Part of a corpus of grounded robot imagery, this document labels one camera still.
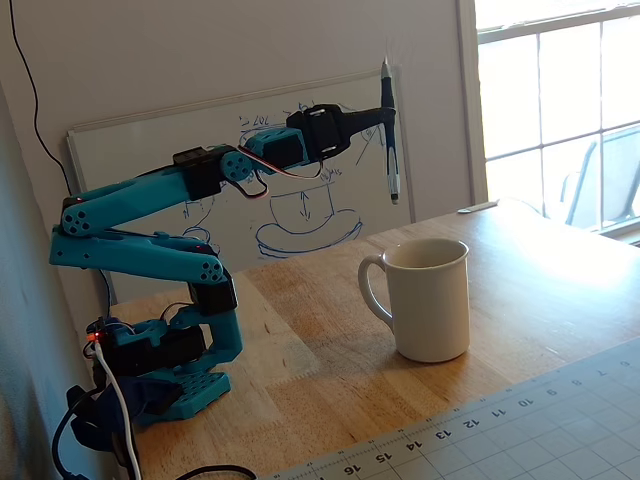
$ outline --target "mug handle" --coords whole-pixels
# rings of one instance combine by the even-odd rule
[[[369,310],[371,310],[376,317],[386,323],[391,331],[393,331],[393,320],[391,314],[387,312],[382,305],[380,305],[380,302],[378,302],[371,291],[368,272],[369,266],[372,264],[379,266],[383,272],[386,272],[384,262],[382,261],[382,255],[369,255],[368,257],[365,257],[358,268],[358,285],[360,286],[360,292],[362,293],[362,298],[364,298]]]

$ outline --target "window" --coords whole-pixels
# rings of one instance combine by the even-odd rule
[[[640,217],[640,2],[476,0],[490,200],[589,230]]]

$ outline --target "whiteboard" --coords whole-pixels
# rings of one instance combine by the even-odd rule
[[[81,125],[68,132],[67,140],[81,188],[87,191],[172,164],[174,153],[193,147],[243,144],[318,103],[337,103],[344,111],[375,108],[380,105],[379,73]],[[397,132],[402,131],[399,117]],[[389,197],[384,130],[375,127],[355,135],[349,150],[327,160],[319,178],[264,175],[270,197],[248,200],[227,185],[215,198],[185,202],[119,228],[197,236],[236,272],[400,227],[411,218],[403,142],[397,136],[399,205]],[[312,164],[295,173],[313,176],[317,170]],[[249,182],[246,189],[257,190],[256,182]],[[110,281],[118,303],[177,287],[175,282],[120,273],[112,273]]]

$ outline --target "mug rim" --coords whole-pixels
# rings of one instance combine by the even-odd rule
[[[401,247],[409,245],[409,244],[428,243],[428,242],[431,242],[431,241],[434,241],[434,240],[436,240],[436,241],[445,241],[445,242],[448,242],[448,243],[455,243],[457,245],[461,245],[462,248],[464,249],[464,252],[462,253],[462,255],[460,255],[455,260],[451,260],[450,262],[443,263],[441,265],[434,265],[434,266],[431,266],[431,267],[403,267],[403,266],[391,263],[388,260],[387,256],[388,256],[389,252],[392,251],[392,250],[397,250],[398,248],[401,248]],[[384,252],[382,252],[382,261],[384,262],[384,264],[387,267],[395,268],[395,269],[398,269],[398,270],[415,270],[415,271],[439,270],[439,269],[453,267],[454,265],[457,265],[458,263],[463,262],[464,260],[466,260],[468,255],[469,255],[469,246],[466,243],[464,243],[462,240],[451,240],[450,238],[443,238],[443,237],[431,237],[431,238],[417,238],[417,239],[409,240],[407,242],[404,242],[404,243],[401,243],[401,244],[398,244],[398,245],[394,245],[393,247],[389,247]]]

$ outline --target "glass pane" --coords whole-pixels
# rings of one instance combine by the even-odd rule
[[[540,35],[542,140],[600,128],[600,25]]]
[[[540,143],[536,56],[535,36],[480,45],[487,158]]]
[[[487,162],[489,200],[514,198],[542,212],[540,150]]]
[[[603,142],[603,223],[607,227],[640,214],[633,208],[640,180],[640,125],[608,132]]]
[[[580,228],[597,224],[597,145],[594,135],[543,150],[545,213],[550,219]]]
[[[602,36],[603,123],[640,120],[640,16],[604,23]]]
[[[478,30],[612,8],[622,0],[476,0]]]

